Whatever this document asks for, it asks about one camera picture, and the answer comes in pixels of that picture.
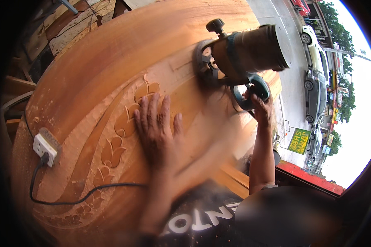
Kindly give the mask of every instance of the wood carving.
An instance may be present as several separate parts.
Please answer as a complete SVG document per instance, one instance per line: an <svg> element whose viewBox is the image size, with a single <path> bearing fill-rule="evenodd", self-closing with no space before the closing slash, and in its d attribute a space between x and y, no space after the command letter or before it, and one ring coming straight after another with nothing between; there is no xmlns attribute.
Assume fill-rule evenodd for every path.
<svg viewBox="0 0 371 247"><path fill-rule="evenodd" d="M233 146L230 139L237 137L236 126L241 124L242 134L247 135L256 123L239 118L222 91L202 92L193 73L195 43L214 36L205 25L215 18L224 20L226 32L259 26L244 0L168 0L103 24L54 61L29 100L26 118L32 133L46 127L55 136L62 155L59 165L39 171L34 196L74 202L99 185L148 184L149 166L133 112L141 97L154 92L171 96L171 128L173 117L183 113L187 156L176 193L218 170ZM263 78L275 98L281 91L278 74L267 71ZM33 203L28 189L39 158L32 142L21 119L13 146L11 186L26 221L37 221L35 228L47 230L60 245L73 246L110 245L113 238L105 233L136 229L144 188L97 190L77 205Z"/></svg>

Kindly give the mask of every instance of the black knob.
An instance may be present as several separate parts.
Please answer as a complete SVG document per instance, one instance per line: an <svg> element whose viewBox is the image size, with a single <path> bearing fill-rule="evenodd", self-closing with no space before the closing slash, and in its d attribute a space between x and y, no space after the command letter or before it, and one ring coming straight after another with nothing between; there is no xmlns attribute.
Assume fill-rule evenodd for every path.
<svg viewBox="0 0 371 247"><path fill-rule="evenodd" d="M224 22L222 19L214 19L212 21L209 21L208 24L206 24L206 29L209 32L215 32L219 35L219 37L226 37L227 34L223 30Z"/></svg>

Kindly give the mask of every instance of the car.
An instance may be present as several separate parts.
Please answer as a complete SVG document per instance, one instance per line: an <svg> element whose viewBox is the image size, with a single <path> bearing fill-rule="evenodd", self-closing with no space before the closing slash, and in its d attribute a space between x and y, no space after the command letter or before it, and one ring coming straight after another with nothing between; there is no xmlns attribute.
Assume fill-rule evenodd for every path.
<svg viewBox="0 0 371 247"><path fill-rule="evenodd" d="M323 73L310 68L304 87L307 107L305 119L309 124L315 125L323 116L327 101L327 87Z"/></svg>
<svg viewBox="0 0 371 247"><path fill-rule="evenodd" d="M307 149L307 154L315 157L318 155L320 151L320 147L322 146L322 132L320 131L320 125L317 125L314 132L316 137L314 139L309 139L309 148Z"/></svg>
<svg viewBox="0 0 371 247"><path fill-rule="evenodd" d="M294 9L299 12L303 17L307 17L311 14L311 9L308 7L305 0L291 0L291 3L294 5Z"/></svg>
<svg viewBox="0 0 371 247"><path fill-rule="evenodd" d="M326 83L329 84L330 74L328 71L327 55L319 44L316 33L311 26L302 26L301 41L308 47L312 62L311 67L322 72L326 78Z"/></svg>

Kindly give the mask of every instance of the power tool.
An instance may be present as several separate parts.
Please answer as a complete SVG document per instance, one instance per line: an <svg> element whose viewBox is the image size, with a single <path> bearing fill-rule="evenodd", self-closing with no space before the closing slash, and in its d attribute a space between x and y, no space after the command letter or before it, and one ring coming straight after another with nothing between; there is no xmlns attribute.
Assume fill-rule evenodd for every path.
<svg viewBox="0 0 371 247"><path fill-rule="evenodd" d="M250 95L256 94L266 101L269 87L257 72L282 71L291 65L288 37L276 25L266 24L230 35L223 31L223 26L222 19L214 19L206 25L209 32L218 34L218 39L198 43L193 54L194 71L204 86L229 86L237 104L252 114L255 106L242 96L238 85L245 85Z"/></svg>

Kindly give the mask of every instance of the street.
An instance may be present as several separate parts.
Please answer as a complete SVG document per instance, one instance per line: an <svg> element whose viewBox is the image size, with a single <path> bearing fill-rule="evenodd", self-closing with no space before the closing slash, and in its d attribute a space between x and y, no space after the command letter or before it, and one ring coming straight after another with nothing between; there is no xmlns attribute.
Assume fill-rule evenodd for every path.
<svg viewBox="0 0 371 247"><path fill-rule="evenodd" d="M280 142L283 147L279 148L278 151L283 160L303 167L304 155L284 149L288 146L291 138L289 134L285 137L285 130L289 130L289 124L291 127L311 129L311 126L305 120L306 106L303 83L308 64L305 48L300 38L301 17L293 9L290 0L247 0L247 3L261 25L276 24L286 31L289 38L292 60L290 68L279 72L282 93L274 103L278 135L281 136Z"/></svg>

